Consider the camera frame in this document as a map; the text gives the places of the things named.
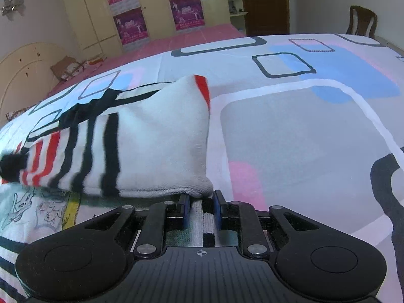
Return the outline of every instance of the headboard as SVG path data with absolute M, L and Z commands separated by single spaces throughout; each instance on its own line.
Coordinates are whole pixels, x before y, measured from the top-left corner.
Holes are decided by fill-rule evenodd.
M 6 113 L 35 105 L 58 83 L 51 66 L 66 56 L 53 43 L 27 44 L 0 62 L 0 126 Z

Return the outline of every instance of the bed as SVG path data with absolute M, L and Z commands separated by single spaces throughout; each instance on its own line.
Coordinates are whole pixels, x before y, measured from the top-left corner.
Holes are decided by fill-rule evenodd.
M 108 88 L 128 90 L 189 74 L 206 77 L 209 85 L 206 174 L 214 188 L 227 201 L 258 210 L 282 205 L 372 244 L 388 266 L 378 299 L 403 302 L 404 57 L 370 38 L 245 37 L 143 58 L 40 102 L 2 128 L 0 148 L 17 150 L 35 127 Z M 2 184 L 0 192 L 0 298 L 6 302 L 23 299 L 13 263 L 27 243 L 116 206 L 147 208 L 158 200 L 14 183 Z M 207 222 L 209 216 L 198 212 L 201 202 L 192 207 L 191 222 Z M 168 240 L 202 246 L 202 237 L 174 233 Z M 216 245 L 234 240 L 219 233 L 215 239 Z

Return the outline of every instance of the metal screw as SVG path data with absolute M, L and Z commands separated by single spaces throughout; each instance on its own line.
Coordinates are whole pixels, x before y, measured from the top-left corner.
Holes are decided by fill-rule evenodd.
M 137 252 L 140 254 L 148 255 L 156 251 L 156 247 L 150 244 L 143 244 L 136 248 Z
M 267 251 L 267 248 L 264 245 L 260 245 L 260 244 L 253 244 L 247 247 L 248 252 L 250 252 L 251 254 L 263 254 Z

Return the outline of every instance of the ribbed gray plate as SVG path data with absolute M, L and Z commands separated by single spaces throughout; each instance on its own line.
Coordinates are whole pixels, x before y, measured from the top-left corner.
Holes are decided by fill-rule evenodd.
M 41 301 L 31 298 L 29 303 Z M 168 247 L 154 260 L 135 263 L 114 289 L 91 303 L 311 303 L 288 290 L 263 261 L 236 247 Z M 377 303 L 367 298 L 362 303 Z

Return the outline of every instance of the wooden chair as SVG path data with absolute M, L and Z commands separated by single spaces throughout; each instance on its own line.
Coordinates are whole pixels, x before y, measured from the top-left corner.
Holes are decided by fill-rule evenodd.
M 357 21 L 354 21 L 354 13 L 357 15 Z M 377 15 L 366 8 L 360 6 L 351 6 L 349 11 L 349 27 L 347 30 L 347 34 L 353 35 L 361 35 L 361 36 L 369 36 L 374 39 L 374 32 L 376 31 L 377 26 Z

